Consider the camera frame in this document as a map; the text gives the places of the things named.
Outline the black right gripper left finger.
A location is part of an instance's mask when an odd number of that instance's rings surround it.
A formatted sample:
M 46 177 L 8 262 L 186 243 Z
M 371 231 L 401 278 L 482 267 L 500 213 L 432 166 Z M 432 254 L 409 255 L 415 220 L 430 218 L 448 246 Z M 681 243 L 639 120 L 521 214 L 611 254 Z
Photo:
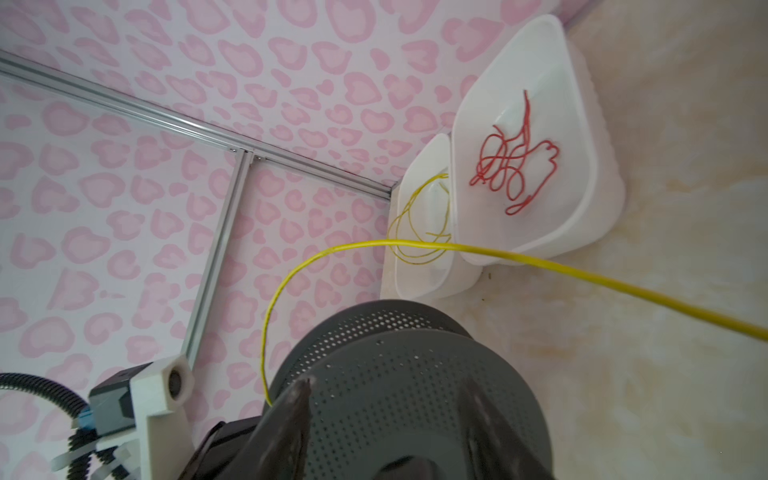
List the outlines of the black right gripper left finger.
M 230 463 L 231 479 L 302 479 L 311 427 L 311 381 L 295 381 Z

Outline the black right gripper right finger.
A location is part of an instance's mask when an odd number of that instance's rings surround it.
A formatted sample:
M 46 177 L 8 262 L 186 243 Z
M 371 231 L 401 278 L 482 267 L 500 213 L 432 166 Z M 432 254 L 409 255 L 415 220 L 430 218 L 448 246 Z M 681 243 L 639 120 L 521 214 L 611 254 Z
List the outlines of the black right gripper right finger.
M 457 409 L 469 479 L 554 479 L 474 380 L 460 383 Z

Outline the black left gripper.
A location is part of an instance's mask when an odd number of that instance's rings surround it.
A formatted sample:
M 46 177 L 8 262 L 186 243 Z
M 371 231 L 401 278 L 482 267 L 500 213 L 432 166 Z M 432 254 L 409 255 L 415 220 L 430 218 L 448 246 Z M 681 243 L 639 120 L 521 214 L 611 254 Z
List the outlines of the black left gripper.
M 215 424 L 193 453 L 179 479 L 218 479 L 244 447 L 260 420 L 261 416 L 255 416 Z

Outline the dark grey cable spool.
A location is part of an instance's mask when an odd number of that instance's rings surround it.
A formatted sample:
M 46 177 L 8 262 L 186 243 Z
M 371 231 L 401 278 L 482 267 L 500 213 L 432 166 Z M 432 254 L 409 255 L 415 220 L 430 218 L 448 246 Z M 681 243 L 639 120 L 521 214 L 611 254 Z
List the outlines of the dark grey cable spool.
M 309 379 L 309 479 L 372 479 L 409 457 L 436 476 L 465 479 L 458 413 L 470 379 L 547 469 L 549 429 L 520 373 L 457 321 L 418 302 L 378 300 L 321 322 L 289 353 L 269 388 L 279 397 Z

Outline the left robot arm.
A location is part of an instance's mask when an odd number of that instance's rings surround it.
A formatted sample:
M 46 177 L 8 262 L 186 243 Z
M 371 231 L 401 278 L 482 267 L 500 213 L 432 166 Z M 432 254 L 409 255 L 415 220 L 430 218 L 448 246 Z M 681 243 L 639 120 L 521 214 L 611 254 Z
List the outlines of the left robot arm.
M 43 398 L 71 418 L 68 450 L 50 462 L 70 479 L 226 479 L 260 421 L 219 422 L 195 446 L 184 411 L 193 377 L 182 357 L 118 372 L 87 399 L 30 374 L 4 373 L 1 387 Z

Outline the white plastic tray left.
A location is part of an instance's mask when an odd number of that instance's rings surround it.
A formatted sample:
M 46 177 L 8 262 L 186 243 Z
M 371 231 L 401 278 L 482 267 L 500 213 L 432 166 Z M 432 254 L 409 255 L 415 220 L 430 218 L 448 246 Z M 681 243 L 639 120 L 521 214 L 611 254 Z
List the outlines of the white plastic tray left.
M 395 245 L 394 282 L 399 297 L 426 301 L 446 298 L 472 287 L 481 268 L 453 250 L 451 220 L 450 138 L 433 137 L 408 167 L 400 183 L 389 239 L 421 242 L 421 247 Z

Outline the white plastic tray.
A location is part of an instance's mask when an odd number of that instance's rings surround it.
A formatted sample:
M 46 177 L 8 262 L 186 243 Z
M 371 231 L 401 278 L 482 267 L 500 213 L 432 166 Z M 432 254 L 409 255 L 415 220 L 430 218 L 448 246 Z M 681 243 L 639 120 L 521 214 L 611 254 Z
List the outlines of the white plastic tray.
M 625 185 L 581 52 L 528 22 L 470 88 L 451 134 L 454 241 L 552 258 L 605 236 Z
M 394 282 L 399 297 L 426 301 L 446 298 L 472 287 L 481 268 L 453 250 L 451 220 L 450 138 L 433 137 L 408 167 L 400 183 L 389 239 L 421 242 L 421 247 L 395 245 Z

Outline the white plastic tray right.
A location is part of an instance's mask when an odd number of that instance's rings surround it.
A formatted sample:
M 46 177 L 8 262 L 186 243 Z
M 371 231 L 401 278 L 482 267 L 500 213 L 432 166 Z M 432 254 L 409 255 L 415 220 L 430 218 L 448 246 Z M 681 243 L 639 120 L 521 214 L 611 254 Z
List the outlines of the white plastic tray right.
M 605 236 L 625 185 L 581 52 L 528 22 L 470 88 L 451 134 L 454 241 L 552 258 Z

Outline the aluminium frame diagonal bar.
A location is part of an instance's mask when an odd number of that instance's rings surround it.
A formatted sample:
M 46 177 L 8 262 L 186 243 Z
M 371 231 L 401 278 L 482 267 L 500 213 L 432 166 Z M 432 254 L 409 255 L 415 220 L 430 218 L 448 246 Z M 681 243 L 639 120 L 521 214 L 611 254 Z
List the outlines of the aluminium frame diagonal bar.
M 217 229 L 214 232 L 211 250 L 182 345 L 182 353 L 191 370 L 194 369 L 199 356 L 208 317 L 218 288 L 219 277 L 253 160 L 254 154 L 252 152 L 243 149 L 237 151 L 235 169 L 225 196 Z

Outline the aluminium frame left post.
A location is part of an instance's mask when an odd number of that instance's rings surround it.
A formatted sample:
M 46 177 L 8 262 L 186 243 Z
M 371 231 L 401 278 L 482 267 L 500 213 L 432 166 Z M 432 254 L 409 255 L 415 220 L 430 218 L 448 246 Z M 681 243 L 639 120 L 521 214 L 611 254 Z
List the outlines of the aluminium frame left post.
M 392 189 L 381 183 L 5 51 L 1 53 L 1 74 L 11 80 L 21 81 L 174 134 L 190 137 L 219 148 L 247 150 L 257 154 L 266 162 L 298 173 L 381 200 L 391 199 Z

